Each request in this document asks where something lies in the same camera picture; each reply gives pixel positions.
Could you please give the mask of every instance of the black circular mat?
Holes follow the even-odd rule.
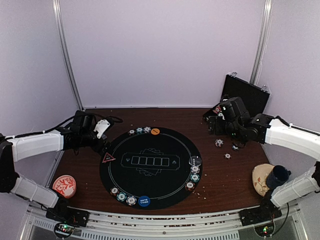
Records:
[[[117,201],[162,209],[185,199],[198,184],[201,156],[181,133],[139,127],[116,138],[100,163],[104,187]]]

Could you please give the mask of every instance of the blue poker chip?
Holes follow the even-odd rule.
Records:
[[[194,183],[197,183],[200,180],[200,176],[198,174],[192,174],[190,180]]]
[[[144,208],[148,207],[150,204],[150,198],[148,196],[141,196],[138,199],[138,204]]]
[[[119,194],[116,196],[116,199],[119,202],[123,202],[124,200],[126,200],[127,198],[127,194],[125,194],[124,192],[119,192]]]

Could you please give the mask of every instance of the black cable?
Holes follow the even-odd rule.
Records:
[[[284,125],[286,125],[287,127],[290,127],[290,124],[284,120],[282,117],[280,117],[279,115],[275,117],[275,119],[279,119],[280,122],[282,122]]]
[[[282,227],[285,225],[285,223],[286,223],[286,221],[288,219],[290,207],[289,207],[289,203],[287,203],[286,205],[287,205],[287,212],[286,212],[285,219],[284,219],[282,225],[279,227],[279,229],[277,231],[275,231],[274,233],[272,233],[272,235],[271,235],[272,237],[274,235],[276,235],[282,229]]]
[[[49,208],[47,208],[45,205],[39,203],[39,202],[35,202],[37,204],[39,204],[41,206],[41,210],[43,211],[48,211],[49,213],[53,214],[56,218],[58,218],[60,221],[66,222],[68,223],[69,221],[66,220],[64,217],[62,216],[58,216],[57,214],[55,214],[53,211],[51,211]]]
[[[317,135],[318,137],[320,137],[320,133],[318,133],[316,131],[307,130],[307,129],[304,129],[304,128],[298,127],[298,126],[291,126],[291,128],[298,129],[300,131],[303,131],[303,132],[306,132],[306,133],[309,133],[309,134],[314,134],[314,135]]]

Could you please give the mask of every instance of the orange poker chip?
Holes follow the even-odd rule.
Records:
[[[158,135],[160,133],[160,130],[158,129],[158,128],[153,128],[152,130],[151,130],[151,134],[152,135]]]

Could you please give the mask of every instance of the blue cup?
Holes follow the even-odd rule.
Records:
[[[288,171],[284,166],[276,165],[266,177],[266,185],[269,189],[273,190],[285,184],[288,181],[291,171]]]

